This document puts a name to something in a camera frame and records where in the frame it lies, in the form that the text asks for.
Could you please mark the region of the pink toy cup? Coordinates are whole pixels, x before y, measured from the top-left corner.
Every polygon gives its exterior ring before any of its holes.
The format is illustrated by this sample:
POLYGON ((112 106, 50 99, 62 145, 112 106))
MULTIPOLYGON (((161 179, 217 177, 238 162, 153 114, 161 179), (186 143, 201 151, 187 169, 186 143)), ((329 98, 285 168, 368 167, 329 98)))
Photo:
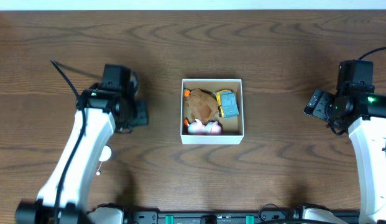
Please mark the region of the pink toy cup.
POLYGON ((192 123, 187 123, 187 133, 191 135, 220 135, 222 127, 217 121, 210 121, 204 124, 199 119, 192 123))

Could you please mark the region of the brown plush toy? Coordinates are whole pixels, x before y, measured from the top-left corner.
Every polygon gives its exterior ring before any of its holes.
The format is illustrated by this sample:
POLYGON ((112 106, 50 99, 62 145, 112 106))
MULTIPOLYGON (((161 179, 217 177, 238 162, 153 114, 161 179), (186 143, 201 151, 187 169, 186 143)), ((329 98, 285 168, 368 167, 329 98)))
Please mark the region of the brown plush toy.
POLYGON ((207 124, 218 112, 216 99, 202 89, 184 89, 183 97, 187 109, 186 118, 189 121, 198 119, 202 123, 207 124))

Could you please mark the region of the yellow grey toy truck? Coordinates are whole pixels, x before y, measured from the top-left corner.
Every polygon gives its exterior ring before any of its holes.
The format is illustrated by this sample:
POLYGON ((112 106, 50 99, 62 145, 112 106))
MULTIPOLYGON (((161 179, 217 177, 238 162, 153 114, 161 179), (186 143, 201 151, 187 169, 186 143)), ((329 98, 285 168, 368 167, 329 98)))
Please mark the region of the yellow grey toy truck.
POLYGON ((231 119, 239 115, 236 95, 232 90, 219 90, 215 93, 215 96, 220 117, 231 119))

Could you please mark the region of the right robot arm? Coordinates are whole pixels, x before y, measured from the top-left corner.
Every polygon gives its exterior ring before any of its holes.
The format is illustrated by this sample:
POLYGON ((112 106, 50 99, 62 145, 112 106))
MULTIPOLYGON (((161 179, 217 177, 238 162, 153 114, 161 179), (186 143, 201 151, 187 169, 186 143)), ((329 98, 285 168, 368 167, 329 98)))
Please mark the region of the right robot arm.
POLYGON ((373 67, 366 60, 341 62, 336 93, 316 90, 303 111, 335 135, 348 134, 359 176, 359 223, 386 223, 386 96, 375 94, 373 67))

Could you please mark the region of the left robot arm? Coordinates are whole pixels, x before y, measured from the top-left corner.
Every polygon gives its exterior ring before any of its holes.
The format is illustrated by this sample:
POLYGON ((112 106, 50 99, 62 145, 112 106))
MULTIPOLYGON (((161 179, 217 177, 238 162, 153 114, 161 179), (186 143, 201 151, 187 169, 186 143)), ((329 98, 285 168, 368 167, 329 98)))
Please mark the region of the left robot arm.
POLYGON ((68 142, 52 175, 34 202, 20 202, 16 223, 130 223, 117 205, 88 211, 91 183, 113 134, 130 134, 149 123, 147 103, 135 98, 136 72, 107 64, 103 79, 76 92, 76 113, 68 142))

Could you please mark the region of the white cardboard box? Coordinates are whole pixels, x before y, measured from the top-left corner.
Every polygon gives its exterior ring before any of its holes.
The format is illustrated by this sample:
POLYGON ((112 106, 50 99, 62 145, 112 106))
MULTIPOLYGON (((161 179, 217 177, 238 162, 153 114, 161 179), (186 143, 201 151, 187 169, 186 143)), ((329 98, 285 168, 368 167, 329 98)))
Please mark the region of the white cardboard box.
POLYGON ((181 87, 181 102, 180 102, 180 137, 182 144, 225 144, 233 145, 240 144, 244 138, 244 102, 243 89, 241 79, 221 79, 221 78, 187 78, 182 80, 181 87), (190 116, 187 106, 185 106, 185 97, 183 91, 185 89, 193 90, 199 88, 208 93, 214 93, 218 90, 229 89, 236 96, 239 115, 233 119, 219 118, 216 115, 216 120, 222 126, 223 132, 221 135, 190 135, 187 133, 184 119, 190 116))

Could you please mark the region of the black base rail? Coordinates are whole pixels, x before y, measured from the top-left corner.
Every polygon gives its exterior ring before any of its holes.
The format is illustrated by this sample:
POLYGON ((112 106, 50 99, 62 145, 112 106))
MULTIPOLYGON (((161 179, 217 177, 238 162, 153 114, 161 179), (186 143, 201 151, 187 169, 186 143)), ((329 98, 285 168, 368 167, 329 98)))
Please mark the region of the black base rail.
POLYGON ((358 223, 359 211, 330 210, 313 204, 282 208, 268 203, 252 211, 161 212, 157 209, 127 209, 109 203, 89 212, 88 218, 93 223, 117 224, 358 223))

